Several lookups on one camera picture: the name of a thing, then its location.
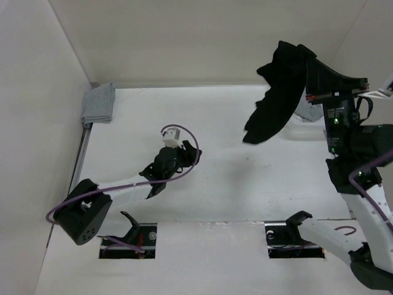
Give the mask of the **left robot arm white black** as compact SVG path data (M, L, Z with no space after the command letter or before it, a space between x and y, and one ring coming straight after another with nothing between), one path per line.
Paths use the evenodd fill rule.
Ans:
M136 220L126 211L121 215L131 224L117 230L107 220L112 207L125 208L132 202L148 200L161 193L168 182L189 173L199 162L202 150L184 140L181 144L166 144L137 175L113 183L81 180L52 213L53 220L76 245L84 245L93 237L115 239L124 245L133 244L138 237Z

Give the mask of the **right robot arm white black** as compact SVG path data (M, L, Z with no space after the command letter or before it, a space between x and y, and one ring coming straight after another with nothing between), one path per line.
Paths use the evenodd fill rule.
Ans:
M298 245L311 242L347 264L364 286L392 291L392 212L379 168L392 162L392 125L366 125L360 106L392 98L392 79L371 91L366 78L344 76L317 59L306 63L306 98L321 104L332 158L326 161L332 184L347 203L364 241L330 229L305 211L286 221L285 236Z

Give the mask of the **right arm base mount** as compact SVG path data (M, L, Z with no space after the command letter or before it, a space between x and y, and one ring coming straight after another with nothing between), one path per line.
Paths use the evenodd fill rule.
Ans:
M284 221L266 222L265 236L268 256L271 259L325 259L325 251L309 242L296 241L289 234L289 228Z

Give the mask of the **black tank top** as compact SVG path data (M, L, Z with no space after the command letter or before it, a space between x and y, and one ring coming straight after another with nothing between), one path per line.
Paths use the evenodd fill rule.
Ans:
M306 62L317 55L302 44L279 41L272 61L257 69L270 86L244 126L246 144L264 143L288 123L306 85Z

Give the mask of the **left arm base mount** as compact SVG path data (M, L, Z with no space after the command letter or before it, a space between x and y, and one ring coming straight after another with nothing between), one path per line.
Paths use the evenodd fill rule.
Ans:
M155 259L157 229L157 223L140 225L139 232L131 244L141 248L143 253L137 253L125 246L102 239L98 257L100 259Z

